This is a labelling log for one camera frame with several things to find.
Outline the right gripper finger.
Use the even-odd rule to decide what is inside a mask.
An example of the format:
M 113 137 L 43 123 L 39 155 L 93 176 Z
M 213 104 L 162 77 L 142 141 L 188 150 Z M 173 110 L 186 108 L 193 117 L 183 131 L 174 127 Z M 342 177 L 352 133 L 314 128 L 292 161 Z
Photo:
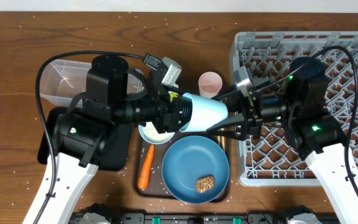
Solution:
M 239 97 L 239 91 L 232 89 L 232 90 L 224 91 L 212 97 L 212 99 L 217 101 L 236 101 L 238 97 Z
M 243 114 L 238 113 L 208 128 L 206 133 L 212 136 L 222 136 L 225 138 L 243 141 L 245 139 L 245 134 L 242 130 L 244 121 L 245 118 Z

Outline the yellow snack wrapper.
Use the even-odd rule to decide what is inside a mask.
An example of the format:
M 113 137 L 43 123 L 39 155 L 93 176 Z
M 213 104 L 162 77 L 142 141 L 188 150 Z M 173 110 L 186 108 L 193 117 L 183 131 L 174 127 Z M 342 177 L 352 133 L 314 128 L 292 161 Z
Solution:
M 170 96 L 170 102 L 172 102 L 175 98 L 178 98 L 179 94 L 173 91 L 169 91 L 169 96 Z

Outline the light blue plastic cup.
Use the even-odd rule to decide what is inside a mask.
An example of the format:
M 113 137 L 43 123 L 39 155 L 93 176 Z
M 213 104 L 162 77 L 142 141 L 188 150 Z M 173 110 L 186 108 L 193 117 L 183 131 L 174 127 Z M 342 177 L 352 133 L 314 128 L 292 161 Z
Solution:
M 180 128 L 183 133 L 204 132 L 228 117 L 226 105 L 218 100 L 190 93 L 182 95 L 182 99 L 191 103 L 190 120 Z

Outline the white bowl with rice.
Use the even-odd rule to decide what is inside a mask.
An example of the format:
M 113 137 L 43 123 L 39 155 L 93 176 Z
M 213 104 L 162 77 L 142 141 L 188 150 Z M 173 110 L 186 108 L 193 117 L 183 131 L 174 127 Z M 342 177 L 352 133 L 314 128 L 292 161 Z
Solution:
M 151 144 L 163 144 L 172 137 L 174 137 L 175 133 L 158 133 L 152 122 L 147 122 L 145 126 L 138 125 L 139 134 L 143 140 L 151 143 Z

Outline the orange carrot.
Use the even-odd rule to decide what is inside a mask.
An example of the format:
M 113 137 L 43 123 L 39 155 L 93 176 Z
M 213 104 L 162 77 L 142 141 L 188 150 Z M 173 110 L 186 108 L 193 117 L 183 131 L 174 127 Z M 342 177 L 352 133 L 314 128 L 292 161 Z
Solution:
M 147 155 L 145 157 L 144 163 L 142 165 L 142 169 L 140 172 L 140 176 L 138 179 L 138 188 L 141 190 L 145 190 L 148 187 L 149 179 L 150 179 L 150 171 L 152 168 L 152 163 L 154 159 L 155 146 L 153 144 L 150 145 L 149 150 L 147 151 Z

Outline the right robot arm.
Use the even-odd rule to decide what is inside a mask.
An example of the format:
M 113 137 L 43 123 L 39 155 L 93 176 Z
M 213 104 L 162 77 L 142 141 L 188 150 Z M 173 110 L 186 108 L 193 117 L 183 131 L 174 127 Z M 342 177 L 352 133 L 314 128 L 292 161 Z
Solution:
M 341 223 L 358 223 L 358 170 L 350 152 L 351 132 L 324 108 L 329 84 L 316 57 L 290 64 L 283 93 L 263 95 L 267 78 L 251 78 L 245 67 L 234 71 L 233 89 L 219 95 L 235 112 L 207 133 L 236 140 L 257 137 L 265 123 L 280 122 L 285 138 L 318 179 Z

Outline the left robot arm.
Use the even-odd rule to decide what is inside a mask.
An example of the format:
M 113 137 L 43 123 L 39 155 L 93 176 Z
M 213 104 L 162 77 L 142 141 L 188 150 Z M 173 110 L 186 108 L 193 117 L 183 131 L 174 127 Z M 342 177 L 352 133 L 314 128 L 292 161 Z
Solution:
M 128 53 L 94 51 L 84 92 L 75 95 L 52 130 L 45 130 L 47 167 L 26 223 L 67 223 L 85 187 L 113 151 L 119 129 L 150 122 L 158 133 L 174 133 L 189 118 L 184 101 L 171 98 L 181 66 L 147 54 L 147 77 L 131 68 Z

